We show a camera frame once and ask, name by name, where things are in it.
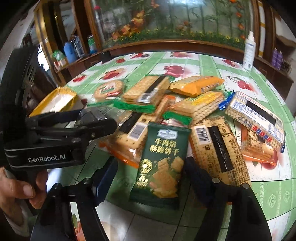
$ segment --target flower painting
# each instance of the flower painting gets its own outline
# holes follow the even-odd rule
[[[191,39],[244,49],[250,30],[247,0],[94,0],[92,4],[103,48],[153,39]]]

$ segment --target finger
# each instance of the finger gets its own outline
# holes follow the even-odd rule
[[[36,184],[37,187],[42,190],[42,191],[46,191],[46,182],[48,179],[48,172],[47,170],[42,170],[37,174],[36,177]]]
[[[35,190],[29,183],[9,179],[6,176],[0,178],[0,193],[4,196],[18,199],[33,198],[35,196]]]
[[[46,199],[46,191],[40,191],[36,194],[35,197],[33,197],[32,199],[30,199],[30,203],[31,205],[35,208],[35,209],[40,209]]]

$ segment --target orange package wrapper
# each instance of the orange package wrapper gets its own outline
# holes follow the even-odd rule
[[[171,83],[169,90],[181,95],[196,97],[216,88],[223,82],[223,79],[214,76],[191,76]]]
[[[256,133],[241,125],[242,145],[241,151],[246,161],[257,161],[276,165],[275,150]]]

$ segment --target printed tablecloth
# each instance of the printed tablecloth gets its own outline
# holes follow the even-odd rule
[[[193,75],[217,76],[225,80],[219,89],[241,91],[259,101],[278,115],[286,131],[286,148],[278,152],[275,167],[247,161],[252,189],[264,211],[273,241],[281,240],[296,219],[296,123],[284,100],[271,83],[253,67],[246,71],[238,63],[208,55],[182,52],[147,52],[117,57],[98,63],[84,71],[83,78],[70,81],[67,86],[80,98],[91,101],[95,89],[104,82],[127,78],[132,87],[146,74],[169,74],[176,80]],[[216,111],[213,115],[224,115]],[[229,116],[227,121],[241,143],[239,124]],[[101,168],[109,154],[94,145],[86,153],[82,166],[53,170],[48,189],[55,182],[74,184]],[[128,201],[137,170],[119,163],[119,170],[107,195],[98,208],[100,220],[111,241],[114,240],[193,240],[206,209],[199,203],[186,176],[180,190],[180,208],[172,211]],[[227,206],[219,240],[225,240],[231,205]]]

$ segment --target spray bottle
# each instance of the spray bottle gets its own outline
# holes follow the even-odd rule
[[[249,36],[246,39],[245,49],[244,49],[244,60],[242,62],[242,67],[246,70],[252,70],[253,62],[255,59],[256,52],[256,42],[254,39],[253,32],[249,32]]]

